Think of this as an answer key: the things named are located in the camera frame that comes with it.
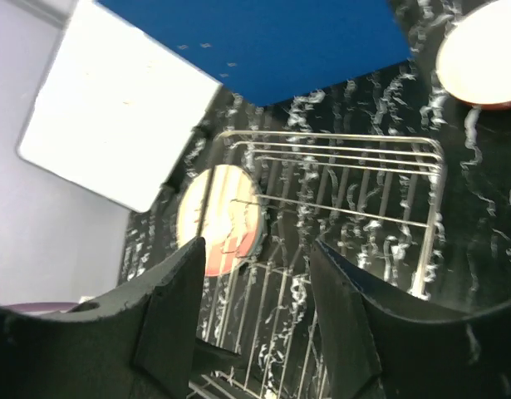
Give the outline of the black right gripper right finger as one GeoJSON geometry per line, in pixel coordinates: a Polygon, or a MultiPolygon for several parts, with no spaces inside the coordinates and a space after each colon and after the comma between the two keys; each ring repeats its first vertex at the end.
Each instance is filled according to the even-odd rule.
{"type": "Polygon", "coordinates": [[[511,300],[463,313],[317,241],[311,285],[334,398],[511,398],[511,300]]]}

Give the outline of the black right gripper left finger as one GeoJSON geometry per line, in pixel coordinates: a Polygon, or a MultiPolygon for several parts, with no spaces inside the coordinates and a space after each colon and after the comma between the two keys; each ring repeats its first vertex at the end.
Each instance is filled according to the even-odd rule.
{"type": "Polygon", "coordinates": [[[67,313],[0,307],[0,398],[183,398],[205,269],[192,239],[67,313]]]}

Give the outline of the cream and pink plate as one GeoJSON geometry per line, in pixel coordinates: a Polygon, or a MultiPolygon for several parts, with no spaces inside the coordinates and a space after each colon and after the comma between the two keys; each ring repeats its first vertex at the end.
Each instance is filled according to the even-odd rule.
{"type": "Polygon", "coordinates": [[[202,210],[209,170],[198,175],[179,204],[177,245],[197,235],[206,243],[205,275],[210,278],[233,272],[255,252],[263,235],[264,220],[259,189],[248,173],[236,165],[217,165],[206,210],[202,210]]]}

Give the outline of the wire dish rack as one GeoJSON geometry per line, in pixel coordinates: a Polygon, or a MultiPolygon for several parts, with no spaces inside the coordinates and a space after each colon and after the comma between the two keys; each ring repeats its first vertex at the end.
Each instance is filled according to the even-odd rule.
{"type": "Polygon", "coordinates": [[[242,356],[195,378],[196,398],[327,398],[329,382],[310,286],[321,240],[418,298],[427,298],[445,181],[440,143],[425,137],[226,131],[211,148],[206,190],[250,180],[235,199],[259,218],[241,266],[207,278],[199,336],[242,356]]]}

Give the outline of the red bowl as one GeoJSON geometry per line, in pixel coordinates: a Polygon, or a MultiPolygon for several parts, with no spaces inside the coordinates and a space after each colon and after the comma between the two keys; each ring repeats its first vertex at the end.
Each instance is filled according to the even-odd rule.
{"type": "Polygon", "coordinates": [[[511,108],[511,1],[491,1],[464,16],[440,44],[435,71],[466,104],[511,108]]]}

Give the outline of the lilac cup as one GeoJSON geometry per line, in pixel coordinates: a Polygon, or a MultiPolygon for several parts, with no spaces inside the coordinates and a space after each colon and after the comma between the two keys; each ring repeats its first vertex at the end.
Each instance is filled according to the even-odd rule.
{"type": "Polygon", "coordinates": [[[66,313],[75,308],[78,303],[69,302],[36,302],[36,303],[15,303],[2,305],[1,308],[25,315],[38,316],[48,313],[66,313]]]}

